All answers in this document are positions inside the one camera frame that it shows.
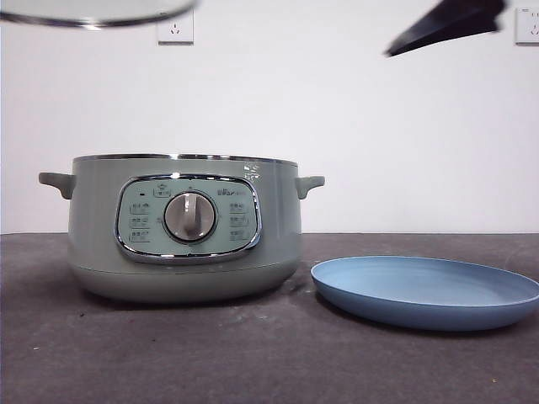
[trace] rotary knob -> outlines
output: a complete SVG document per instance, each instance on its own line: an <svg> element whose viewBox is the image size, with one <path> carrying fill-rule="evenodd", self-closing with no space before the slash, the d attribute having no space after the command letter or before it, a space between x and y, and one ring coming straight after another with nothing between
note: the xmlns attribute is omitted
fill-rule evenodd
<svg viewBox="0 0 539 404"><path fill-rule="evenodd" d="M186 192L168 203L164 221L170 234L181 242L197 242L210 234L216 212L205 196Z"/></svg>

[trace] dark countertop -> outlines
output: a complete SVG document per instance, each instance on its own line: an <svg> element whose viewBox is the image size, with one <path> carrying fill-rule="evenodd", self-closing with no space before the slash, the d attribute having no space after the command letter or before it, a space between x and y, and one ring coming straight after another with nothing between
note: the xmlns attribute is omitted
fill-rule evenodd
<svg viewBox="0 0 539 404"><path fill-rule="evenodd" d="M65 234L1 240L3 404L539 402L539 311L487 332L414 331L334 308L309 275L330 258L413 255L538 280L538 234L309 234L280 288L191 307L82 291Z"/></svg>

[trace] blue plate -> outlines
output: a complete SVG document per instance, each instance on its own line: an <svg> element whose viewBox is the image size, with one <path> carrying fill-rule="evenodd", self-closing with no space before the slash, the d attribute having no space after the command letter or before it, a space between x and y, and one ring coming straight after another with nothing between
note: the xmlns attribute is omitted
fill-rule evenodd
<svg viewBox="0 0 539 404"><path fill-rule="evenodd" d="M324 298L357 316L402 327L503 327L539 306L539 284L503 269L434 258L352 257L319 263Z"/></svg>

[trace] brand logo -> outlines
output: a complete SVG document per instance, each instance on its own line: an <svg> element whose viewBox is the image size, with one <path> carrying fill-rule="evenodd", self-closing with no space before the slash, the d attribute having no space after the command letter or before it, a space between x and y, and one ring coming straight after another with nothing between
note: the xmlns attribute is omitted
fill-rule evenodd
<svg viewBox="0 0 539 404"><path fill-rule="evenodd" d="M217 195L219 196L239 196L239 195L245 195L245 191L236 191L233 189L218 189Z"/></svg>

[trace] power socket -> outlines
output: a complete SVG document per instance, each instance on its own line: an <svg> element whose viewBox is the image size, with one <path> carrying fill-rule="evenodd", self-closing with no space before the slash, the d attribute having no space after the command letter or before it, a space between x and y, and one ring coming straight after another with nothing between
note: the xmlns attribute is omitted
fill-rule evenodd
<svg viewBox="0 0 539 404"><path fill-rule="evenodd" d="M195 13L165 19L156 24L159 45L193 45L195 43Z"/></svg>
<svg viewBox="0 0 539 404"><path fill-rule="evenodd" d="M539 45L539 8L516 9L515 43Z"/></svg>

